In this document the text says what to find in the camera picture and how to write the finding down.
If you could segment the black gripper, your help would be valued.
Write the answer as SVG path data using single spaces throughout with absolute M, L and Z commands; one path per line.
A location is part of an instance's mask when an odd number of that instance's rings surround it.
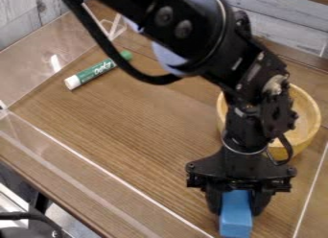
M 238 155 L 226 149 L 186 163 L 185 172 L 188 187 L 213 188 L 205 191 L 205 199 L 216 215 L 221 211 L 221 192 L 252 190 L 250 212 L 258 216 L 274 193 L 290 191 L 290 179 L 297 175 L 294 167 L 277 166 L 264 155 Z

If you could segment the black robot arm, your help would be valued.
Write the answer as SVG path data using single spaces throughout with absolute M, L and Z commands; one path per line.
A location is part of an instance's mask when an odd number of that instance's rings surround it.
M 233 11 L 225 0 L 98 1 L 152 40 L 170 69 L 154 83 L 198 75 L 220 86 L 228 105 L 221 147 L 186 164 L 186 184 L 204 191 L 213 212 L 222 210 L 224 194 L 244 190 L 250 211 L 260 214 L 296 176 L 289 160 L 269 152 L 298 119 L 284 62 L 254 39 L 246 13 Z

